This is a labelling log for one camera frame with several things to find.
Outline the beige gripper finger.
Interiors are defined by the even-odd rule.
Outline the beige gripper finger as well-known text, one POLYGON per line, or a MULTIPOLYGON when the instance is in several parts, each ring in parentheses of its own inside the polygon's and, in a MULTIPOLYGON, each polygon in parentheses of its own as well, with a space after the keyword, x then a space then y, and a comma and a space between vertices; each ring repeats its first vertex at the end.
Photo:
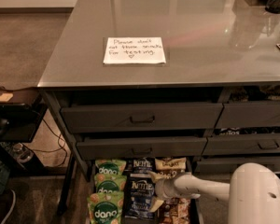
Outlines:
POLYGON ((151 201, 151 206, 149 208, 149 211, 151 213, 156 212, 162 206, 163 203, 164 203, 164 200, 161 200, 157 197, 153 197, 152 201, 151 201))
POLYGON ((153 183, 157 183, 159 180, 163 179, 162 175, 157 174, 155 172, 148 171, 147 173, 150 175, 150 178, 151 178, 153 183))

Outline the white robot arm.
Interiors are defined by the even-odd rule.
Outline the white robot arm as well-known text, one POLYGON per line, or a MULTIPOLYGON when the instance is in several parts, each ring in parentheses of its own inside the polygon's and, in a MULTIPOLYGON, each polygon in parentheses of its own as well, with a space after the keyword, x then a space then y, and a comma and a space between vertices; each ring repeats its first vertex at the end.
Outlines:
POLYGON ((228 183, 200 179, 190 172, 170 179, 149 175, 155 184, 152 212, 172 198, 207 195, 228 204, 228 224, 280 224, 280 178, 263 165, 239 166, 228 183))

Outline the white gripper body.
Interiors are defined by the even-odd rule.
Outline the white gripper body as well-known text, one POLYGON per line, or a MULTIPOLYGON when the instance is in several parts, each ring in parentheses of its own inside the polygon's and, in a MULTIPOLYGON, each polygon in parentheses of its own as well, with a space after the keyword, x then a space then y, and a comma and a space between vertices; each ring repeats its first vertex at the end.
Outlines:
POLYGON ((181 193, 178 191, 175 183, 179 178, 180 176, 178 175, 177 177, 171 179, 158 179, 155 183, 155 193, 157 195, 157 198, 160 200, 179 198, 181 196, 181 193))

